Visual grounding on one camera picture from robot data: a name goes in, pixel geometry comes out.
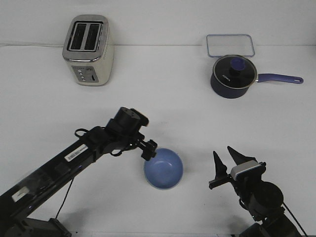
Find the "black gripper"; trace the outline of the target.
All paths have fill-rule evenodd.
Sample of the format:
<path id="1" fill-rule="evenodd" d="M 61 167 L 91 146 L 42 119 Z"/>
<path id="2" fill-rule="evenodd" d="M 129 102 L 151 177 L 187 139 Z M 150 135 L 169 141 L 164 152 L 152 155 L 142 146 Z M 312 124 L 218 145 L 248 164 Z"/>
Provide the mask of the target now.
<path id="1" fill-rule="evenodd" d="M 153 140 L 145 141 L 145 136 L 139 132 L 140 117 L 131 109 L 120 107 L 114 118 L 106 125 L 106 131 L 111 136 L 108 151 L 114 157 L 120 156 L 125 151 L 140 148 L 141 157 L 150 160 L 156 156 L 157 143 Z"/>
<path id="2" fill-rule="evenodd" d="M 227 149 L 234 162 L 236 163 L 236 166 L 247 161 L 256 161 L 256 158 L 242 155 L 230 146 L 228 146 Z M 237 194 L 239 195 L 240 190 L 241 192 L 243 192 L 244 189 L 249 189 L 246 188 L 247 185 L 251 186 L 253 183 L 256 184 L 260 182 L 262 174 L 266 171 L 266 163 L 259 162 L 261 167 L 240 175 L 237 180 L 234 181 L 231 175 L 227 173 L 227 167 L 222 163 L 221 159 L 215 151 L 213 151 L 213 158 L 215 164 L 215 178 L 209 181 L 209 189 L 211 190 L 223 184 L 231 183 L 231 185 L 234 187 L 234 189 L 237 191 Z"/>

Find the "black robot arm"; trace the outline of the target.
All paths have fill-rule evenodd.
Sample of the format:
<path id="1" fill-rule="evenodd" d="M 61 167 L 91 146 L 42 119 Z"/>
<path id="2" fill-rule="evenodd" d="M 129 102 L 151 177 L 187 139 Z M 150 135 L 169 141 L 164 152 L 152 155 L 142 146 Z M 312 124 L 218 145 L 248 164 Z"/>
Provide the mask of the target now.
<path id="1" fill-rule="evenodd" d="M 281 189 L 262 180 L 266 163 L 255 157 L 245 156 L 232 147 L 227 147 L 236 165 L 227 172 L 216 152 L 213 152 L 215 178 L 209 181 L 212 190 L 230 183 L 239 197 L 240 206 L 249 212 L 255 223 L 240 233 L 241 237 L 306 237 L 307 233 L 297 219 L 290 221 L 285 211 Z"/>
<path id="2" fill-rule="evenodd" d="M 57 156 L 22 179 L 0 197 L 2 237 L 70 237 L 72 234 L 56 219 L 29 218 L 45 201 L 105 154 L 116 156 L 140 148 L 141 157 L 155 157 L 157 143 L 145 141 L 140 133 L 149 120 L 135 109 L 121 107 L 104 127 L 82 129 L 83 135 Z"/>

